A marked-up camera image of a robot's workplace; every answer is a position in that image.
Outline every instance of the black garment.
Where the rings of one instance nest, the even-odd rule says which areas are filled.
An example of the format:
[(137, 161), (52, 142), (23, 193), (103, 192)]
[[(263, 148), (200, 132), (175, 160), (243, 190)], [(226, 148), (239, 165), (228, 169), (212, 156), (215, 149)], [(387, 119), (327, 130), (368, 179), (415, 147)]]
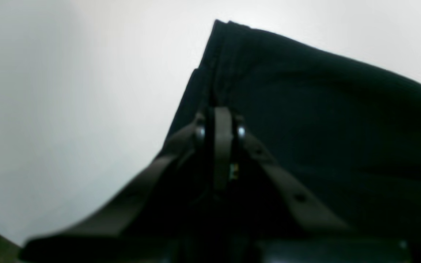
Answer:
[(216, 20), (169, 135), (235, 108), (282, 167), (365, 233), (421, 239), (421, 84)]

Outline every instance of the black fabric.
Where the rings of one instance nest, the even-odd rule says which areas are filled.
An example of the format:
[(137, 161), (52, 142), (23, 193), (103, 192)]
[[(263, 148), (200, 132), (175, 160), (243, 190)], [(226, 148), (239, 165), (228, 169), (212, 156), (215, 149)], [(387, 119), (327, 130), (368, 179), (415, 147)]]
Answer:
[(239, 111), (282, 167), (372, 235), (421, 239), (421, 84), (216, 20), (169, 135), (208, 105)]

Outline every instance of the white table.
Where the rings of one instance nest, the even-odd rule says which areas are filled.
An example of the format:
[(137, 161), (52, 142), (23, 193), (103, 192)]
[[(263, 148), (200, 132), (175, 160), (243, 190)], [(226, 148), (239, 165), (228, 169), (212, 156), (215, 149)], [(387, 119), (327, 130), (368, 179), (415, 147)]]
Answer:
[(215, 19), (421, 82), (421, 0), (0, 0), (0, 235), (63, 230), (148, 165)]

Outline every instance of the clothing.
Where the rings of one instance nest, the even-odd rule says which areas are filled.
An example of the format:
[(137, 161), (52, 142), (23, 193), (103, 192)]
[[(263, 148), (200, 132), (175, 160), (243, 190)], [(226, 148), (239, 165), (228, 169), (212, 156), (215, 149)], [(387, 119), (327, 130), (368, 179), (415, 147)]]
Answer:
[(421, 239), (421, 84), (216, 20), (168, 135), (227, 106), (279, 164), (364, 233)]

